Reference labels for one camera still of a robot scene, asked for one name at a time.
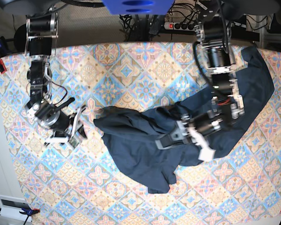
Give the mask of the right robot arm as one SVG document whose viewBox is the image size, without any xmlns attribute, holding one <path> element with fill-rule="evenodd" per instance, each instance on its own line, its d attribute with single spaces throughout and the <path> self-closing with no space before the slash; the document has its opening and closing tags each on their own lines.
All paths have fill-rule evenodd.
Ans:
<svg viewBox="0 0 281 225">
<path fill-rule="evenodd" d="M 0 0 L 0 8 L 14 15 L 26 16 L 26 42 L 24 54 L 30 57 L 31 66 L 27 71 L 30 84 L 30 100 L 25 106 L 27 116 L 44 129 L 52 131 L 44 143 L 67 144 L 75 149 L 86 134 L 80 120 L 85 106 L 71 115 L 62 110 L 75 101 L 74 97 L 63 103 L 52 101 L 52 72 L 50 56 L 52 42 L 58 38 L 60 7 L 55 0 Z"/>
</svg>

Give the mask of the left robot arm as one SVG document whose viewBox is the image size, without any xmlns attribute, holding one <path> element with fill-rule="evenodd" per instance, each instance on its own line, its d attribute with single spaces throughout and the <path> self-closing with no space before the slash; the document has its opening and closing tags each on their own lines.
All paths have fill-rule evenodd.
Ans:
<svg viewBox="0 0 281 225">
<path fill-rule="evenodd" d="M 213 160 L 215 150 L 207 137 L 229 128 L 244 113 L 243 97 L 239 93 L 234 55 L 230 53 L 230 23 L 226 21 L 222 1 L 198 1 L 200 14 L 194 27 L 197 42 L 193 43 L 193 56 L 200 75 L 212 91 L 212 109 L 191 118 L 182 114 L 172 131 L 156 140 L 160 150 L 194 143 L 199 146 L 199 160 Z"/>
</svg>

